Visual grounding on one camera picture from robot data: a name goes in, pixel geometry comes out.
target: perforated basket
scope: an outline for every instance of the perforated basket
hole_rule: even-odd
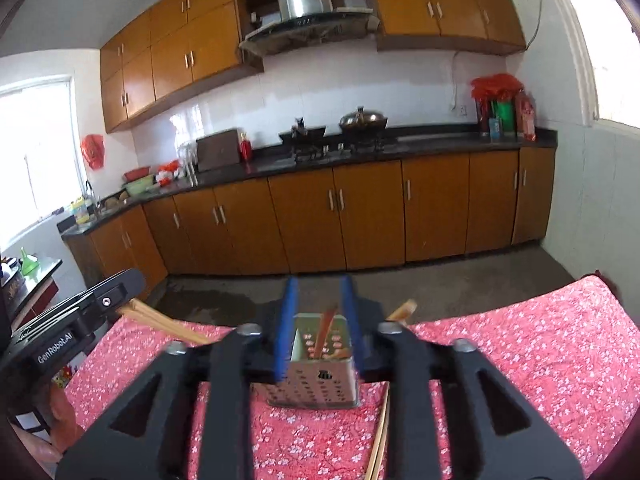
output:
[[[256,384],[271,406],[337,409],[358,405],[353,358],[312,360],[320,314],[297,314],[296,335],[285,379],[278,384]],[[323,356],[349,348],[347,320],[335,316],[322,349]]]

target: range hood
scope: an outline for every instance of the range hood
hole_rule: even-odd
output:
[[[246,35],[240,48],[259,57],[304,46],[364,38],[380,20],[372,9],[339,7],[331,0],[278,0],[281,19]]]

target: gray concrete floor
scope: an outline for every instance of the gray concrete floor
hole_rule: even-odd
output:
[[[259,305],[282,296],[286,278],[171,278],[149,303],[175,319],[237,326]],[[300,312],[323,312],[339,303],[339,274],[300,278]],[[358,293],[386,314],[412,298],[421,322],[486,312],[528,300],[573,281],[538,245],[503,253],[452,258],[400,269],[356,272]]]

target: pink tablecloth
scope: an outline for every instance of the pink tablecloth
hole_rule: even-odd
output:
[[[187,324],[222,337],[229,329]],[[465,337],[529,399],[590,475],[626,430],[640,399],[640,333],[606,285],[590,276],[533,300],[485,314],[421,323],[420,338]],[[121,319],[74,376],[66,394],[87,428],[170,338]],[[382,385],[360,388],[362,405],[340,412],[271,408],[255,397],[259,480],[357,480],[366,469]],[[206,389],[198,396],[189,478],[196,478]],[[442,403],[436,399],[442,468],[450,475]]]

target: red plastic bag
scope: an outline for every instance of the red plastic bag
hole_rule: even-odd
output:
[[[80,143],[82,158],[92,170],[104,167],[104,140],[101,135],[89,134]]]
[[[477,101],[511,101],[521,90],[524,90],[524,85],[511,74],[479,77],[471,82],[471,97]]]

